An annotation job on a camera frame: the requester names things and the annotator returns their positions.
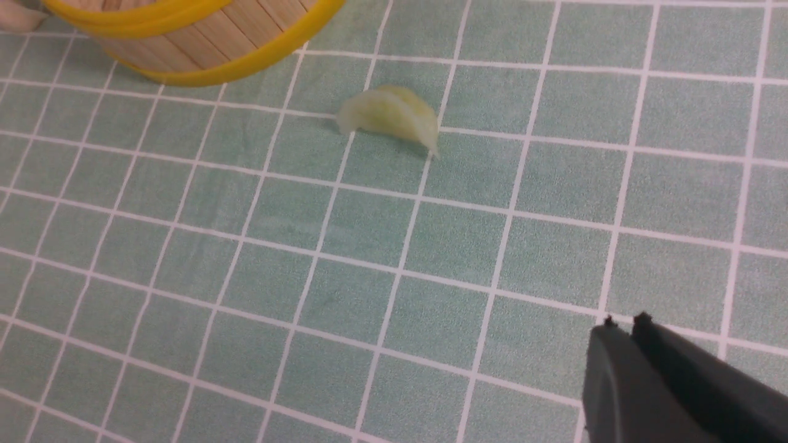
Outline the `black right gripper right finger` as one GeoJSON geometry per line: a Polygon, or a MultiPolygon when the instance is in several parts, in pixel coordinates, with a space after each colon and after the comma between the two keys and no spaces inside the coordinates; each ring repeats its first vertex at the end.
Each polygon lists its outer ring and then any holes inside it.
{"type": "Polygon", "coordinates": [[[693,421],[720,442],[786,442],[786,395],[642,312],[631,337],[693,421]]]}

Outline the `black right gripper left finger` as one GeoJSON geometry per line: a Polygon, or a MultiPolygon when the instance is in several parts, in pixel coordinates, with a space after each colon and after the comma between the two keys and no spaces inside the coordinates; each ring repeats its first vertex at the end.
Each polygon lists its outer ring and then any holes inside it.
{"type": "Polygon", "coordinates": [[[706,370],[718,358],[656,323],[612,319],[589,334],[582,388],[591,442],[723,442],[720,396],[706,370]]]}

